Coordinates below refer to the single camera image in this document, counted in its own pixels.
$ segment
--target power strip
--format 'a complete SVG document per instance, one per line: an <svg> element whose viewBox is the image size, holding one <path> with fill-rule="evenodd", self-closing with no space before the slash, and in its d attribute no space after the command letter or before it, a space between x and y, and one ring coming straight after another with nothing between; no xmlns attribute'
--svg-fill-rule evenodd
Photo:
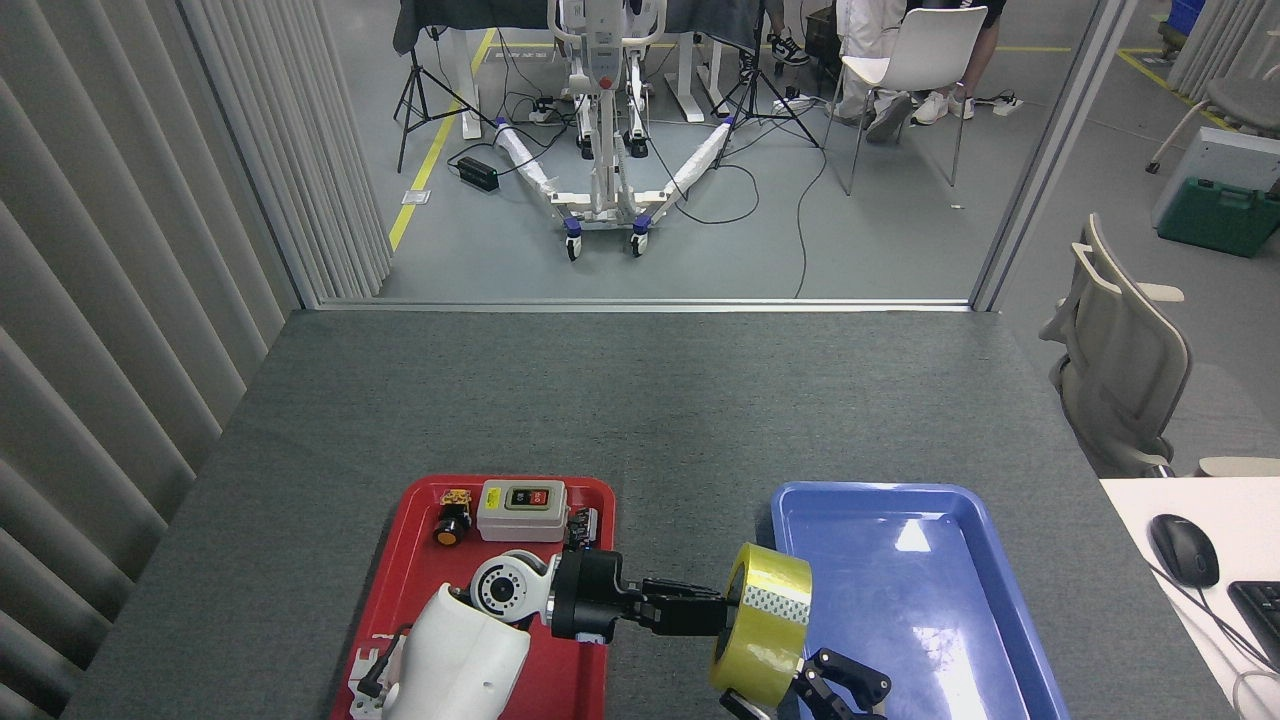
<svg viewBox="0 0 1280 720"><path fill-rule="evenodd" d="M797 95L795 97L790 97L786 100L786 105L783 105L778 100L774 100L773 113L776 115L781 115L782 113L787 111L787 108L791 108L792 113L800 113L808 110L809 108L813 108L817 102L818 102L817 97L810 97L808 95Z"/></svg>

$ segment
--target patient lift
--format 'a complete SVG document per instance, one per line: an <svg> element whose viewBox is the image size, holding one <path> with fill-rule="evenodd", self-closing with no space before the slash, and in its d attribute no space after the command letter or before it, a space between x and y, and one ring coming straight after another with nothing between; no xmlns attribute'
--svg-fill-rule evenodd
<svg viewBox="0 0 1280 720"><path fill-rule="evenodd" d="M594 161L591 192L561 192L503 118L498 118L495 142L563 223L570 260L582 252L584 229L626 227L631 228L631 254L639 258L649 245L649 229L716 160L733 118L712 131L666 187L637 192L627 182L623 155L625 147L634 158L648 155L640 60L645 47L666 32L667 0L548 0L547 24L570 59L579 142L582 156ZM618 90L626 92L625 131L617 126Z"/></svg>

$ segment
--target red tray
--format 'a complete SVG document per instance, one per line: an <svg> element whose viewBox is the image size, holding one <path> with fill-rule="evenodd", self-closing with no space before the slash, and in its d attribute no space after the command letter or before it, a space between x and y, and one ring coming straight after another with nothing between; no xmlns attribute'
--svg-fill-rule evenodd
<svg viewBox="0 0 1280 720"><path fill-rule="evenodd" d="M440 587L449 583L467 587L471 574L485 560L520 547L543 560L559 552L558 542L485 542L475 528L453 547L435 542L431 532L439 512L440 496L451 488L471 491L471 516L475 518L480 488L489 479L562 480L571 511L594 507L600 524L594 547L613 550L613 516L616 505L609 486L595 478L549 478L534 475L429 475L404 491L381 559L378 574L365 601L365 610L347 652L342 685L334 700L330 720L349 720L355 696L347 684L357 653L367 657L370 650L385 653L388 638L397 628L412 623L422 606ZM525 669L511 693L503 720L603 720L604 675L608 648L553 638L550 630L534 620L531 643Z"/></svg>

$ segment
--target gray floor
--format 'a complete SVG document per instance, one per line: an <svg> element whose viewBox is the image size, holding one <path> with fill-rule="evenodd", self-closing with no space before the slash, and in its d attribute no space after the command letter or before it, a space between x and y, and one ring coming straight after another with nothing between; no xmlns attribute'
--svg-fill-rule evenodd
<svg viewBox="0 0 1280 720"><path fill-rule="evenodd" d="M819 3L805 3L805 12ZM790 10L799 14L795 3ZM1076 42L1084 24L1087 1L1027 0L1006 13L1001 44L1005 47L1066 47ZM357 119L370 163L370 176L388 227L399 211L399 199L413 179L435 129L422 128L410 138L406 170L394 169L398 131L390 110L407 63L390 50L394 4L372 0L326 0L343 65L348 76ZM1155 47L1153 14L1167 12L1162 0L1140 0L1124 45ZM479 42L481 33L472 33ZM541 40L539 33L508 35ZM420 42L422 60L435 61L429 41ZM657 61L666 50L655 51ZM394 270L384 296L415 301L492 301L520 299L914 299L964 297L1007 204L1015 173L1024 161L1021 149L1038 132L1062 82L1069 55L1050 51L997 53L979 94L1012 87L1028 101L1010 118L982 114L966 126L965 152L959 186L952 191L941 168L948 158L948 127L913 128L901 147L870 149L864 154L858 192L846 199L832 169L814 186L804 204L804 251L795 224L795 204L804 184L820 167L815 150L795 137L774 131L735 156L759 178L762 209L749 220L723 227L703 227L672 215L655 231L650 251L630 258L622 237L590 241L581 261L566 261L561 238L524 188L504 178L502 190L483 195L462 186L438 164L429 188L433 199L419 209L397 251ZM666 68L673 67L668 59ZM554 76L544 64L526 65L530 77ZM503 65L481 69L481 86L490 88L486 108L497 105ZM1166 72L1155 68L1157 72ZM511 88L527 91L512 73ZM433 106L440 105L433 94ZM669 100L659 83L655 117L669 114ZM1082 132L1048 213L1024 250L1009 286L1002 313L1019 346L1042 372L1061 348L1041 342L1036 333L1053 301L1065 293L1070 275L1066 243L1078 237L1087 213L1098 211L1120 259L1152 282L1178 284L1188 301L1166 307L1188 336L1198 366L1222 380L1226 404L1242 407L1242 416L1262 418L1280 427L1280 383L1274 357L1280 351L1274 307L1280 301L1280 246L1272 242L1252 260L1243 260L1156 237L1149 208L1167 181L1143 172L1158 141L1185 111L1185 102L1116 59ZM820 111L805 115L820 132ZM657 145L668 159L695 145L705 128L655 124ZM739 146L762 132L746 128ZM833 161L847 172L849 143L832 146ZM457 131L445 156L462 147ZM573 149L566 143L557 167L573 176ZM489 152L476 151L477 156ZM1175 150L1165 167L1172 168ZM502 165L500 156L486 158ZM653 159L636 163L645 177L662 179ZM750 208L750 183L737 170L712 173L698 186L690 209L705 217L733 217ZM952 209L960 205L963 209ZM804 286L800 286L801 275ZM1201 374L1193 375L1193 383ZM1198 392L1199 396L1213 392ZM1199 418L1194 407L1184 415ZM1224 419L1212 436L1230 434ZM1243 423L1252 425L1253 421ZM1179 447L1197 446L1197 437L1174 438ZM1262 446L1262 442L1236 445ZM1280 455L1280 447L1270 454ZM1184 454L1180 460L1192 459ZM1179 469L1189 469L1180 464Z"/></svg>
<svg viewBox="0 0 1280 720"><path fill-rule="evenodd" d="M792 3L792 14L824 3ZM343 64L356 100L370 173L384 217L390 225L403 190L426 156L436 126L410 136L406 169L393 173L398 131L394 108L407 70L388 47L394 8L329 0ZM1042 23L1043 19L1052 22ZM799 27L799 20L794 23ZM1066 47L1078 41L1084 8L1051 6L1034 22L1010 18L1004 31L1007 46ZM506 31L509 42L545 41L547 33ZM472 32L479 42L483 32ZM420 58L436 63L433 44L419 44ZM732 85L736 51L726 53L726 83ZM849 172L854 133L837 126L828 147L831 165L804 200L801 229L796 205L805 186L823 165L822 154L803 138L773 131L746 147L772 126L748 126L731 149L742 149L731 161L754 173L762 195L748 220L703 225L672 214L654 232L649 254L640 261L625 252L626 232L589 236L585 256L570 264L563 236L516 176L504 177L494 193L462 184L436 163L428 188L433 197L420 208L403 242L383 297L410 301L475 302L526 299L957 299L966 297L996 225L1005 211L1023 155L1043 128L1046 105L1056 96L1069 54L1011 50L997 54L982 88L1014 87L1029 104L1009 118L983 110L966 126L960 182L950 188L954 119L932 128L909 128L901 146L864 146L854 197L840 190L835 172ZM673 53L659 47L646 63L648 77L673 70ZM559 63L520 60L518 69L543 91L563 83ZM507 73L503 63L485 63L479 73L481 104L497 113ZM787 69L781 85L812 86L808 69ZM520 74L509 74L511 91L532 92ZM762 92L768 95L763 87ZM826 92L832 91L828 85ZM429 92L429 105L443 108L443 92ZM704 108L709 108L705 96ZM527 102L516 117L527 111ZM680 119L663 82L655 87L652 117ZM826 115L814 110L805 123L822 137ZM653 123L653 145L676 164L710 128ZM539 133L549 137L550 131ZM564 138L547 155L549 174L568 190L589 190L590 165ZM463 147L457 129L444 156ZM504 154L472 152L498 168L509 167ZM630 160L637 187L660 187L667 179L658 159ZM751 209L753 187L745 173L709 173L689 201L689 211L704 219L726 219Z"/></svg>

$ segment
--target desk leg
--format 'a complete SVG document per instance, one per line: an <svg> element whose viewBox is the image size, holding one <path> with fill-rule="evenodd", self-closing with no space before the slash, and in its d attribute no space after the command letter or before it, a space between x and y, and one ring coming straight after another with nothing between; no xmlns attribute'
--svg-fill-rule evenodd
<svg viewBox="0 0 1280 720"><path fill-rule="evenodd" d="M466 31L454 29L449 35L453 36L453 64L454 76L458 78L458 87L456 92L462 96L463 100L471 104L472 108L480 106L480 92L476 88L476 78L471 74L471 53L467 50L467 33ZM462 113L462 140L476 140L483 133L484 128L480 124L480 118L475 113Z"/></svg>
<svg viewBox="0 0 1280 720"><path fill-rule="evenodd" d="M680 109L685 113L685 120L690 123L700 123L703 122L703 110L698 106L698 101L694 100L692 94L694 33L686 32L681 35L677 50L680 53L678 69L675 73L667 73L663 77L667 78L667 85L676 95L676 101L680 102Z"/></svg>
<svg viewBox="0 0 1280 720"><path fill-rule="evenodd" d="M698 65L698 78L703 81L703 87L707 88L707 96L712 99L712 108L719 108L724 101L724 95L719 91L719 61L723 50L723 45L712 40L710 65ZM724 114L728 114L727 108L724 109Z"/></svg>

